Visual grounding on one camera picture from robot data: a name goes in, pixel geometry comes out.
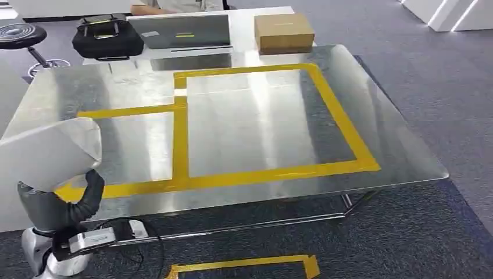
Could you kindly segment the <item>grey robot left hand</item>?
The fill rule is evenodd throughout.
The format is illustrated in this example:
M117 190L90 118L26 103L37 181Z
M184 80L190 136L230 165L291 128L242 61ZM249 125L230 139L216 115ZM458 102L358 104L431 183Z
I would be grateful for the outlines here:
M77 203L66 202L54 192L44 192L23 183L17 183L20 201L34 225L34 231L51 235L75 227L94 216L102 200L105 181L96 170L85 174L87 187Z

